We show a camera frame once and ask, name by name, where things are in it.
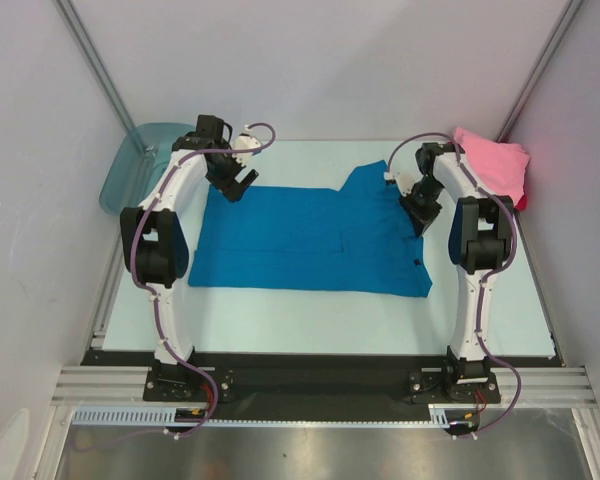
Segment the blue t-shirt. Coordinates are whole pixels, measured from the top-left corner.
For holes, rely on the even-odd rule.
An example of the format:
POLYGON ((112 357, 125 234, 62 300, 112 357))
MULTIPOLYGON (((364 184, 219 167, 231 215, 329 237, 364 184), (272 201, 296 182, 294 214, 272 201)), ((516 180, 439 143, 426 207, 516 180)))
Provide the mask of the blue t-shirt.
POLYGON ((254 186, 236 203, 210 190, 189 286, 427 297, 424 242, 385 171, 358 166, 338 190, 254 186))

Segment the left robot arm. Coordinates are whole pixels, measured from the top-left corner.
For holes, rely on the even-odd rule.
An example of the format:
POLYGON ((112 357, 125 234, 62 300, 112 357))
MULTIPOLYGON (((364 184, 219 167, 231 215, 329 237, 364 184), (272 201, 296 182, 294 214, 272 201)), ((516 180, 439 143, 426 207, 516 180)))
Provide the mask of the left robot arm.
POLYGON ((201 376, 186 365, 194 344, 179 314, 178 293, 189 268, 190 250, 179 214, 188 206, 199 184, 207 184, 234 203, 257 179, 258 172, 243 170, 251 158, 268 148, 276 132, 262 122, 233 128, 213 115, 200 115, 195 129, 178 137, 166 168, 150 193, 136 207, 120 213, 126 269, 134 285, 146 291, 157 333, 155 359, 178 365, 166 377, 166 387, 177 398, 194 397, 201 376))

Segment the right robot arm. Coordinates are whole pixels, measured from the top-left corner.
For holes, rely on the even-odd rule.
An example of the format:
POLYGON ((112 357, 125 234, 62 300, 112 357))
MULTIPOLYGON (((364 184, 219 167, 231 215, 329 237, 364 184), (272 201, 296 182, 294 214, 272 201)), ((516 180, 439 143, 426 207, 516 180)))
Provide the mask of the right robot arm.
POLYGON ((401 190, 399 203, 415 235, 422 236, 440 214, 442 192, 455 202, 448 254, 457 268, 459 295, 456 327, 447 347, 450 370, 441 376, 441 388, 449 399, 464 401, 489 377, 489 308, 497 276, 516 253, 514 202, 480 180, 464 151, 451 142, 425 142, 415 159, 419 180, 394 176, 401 190))

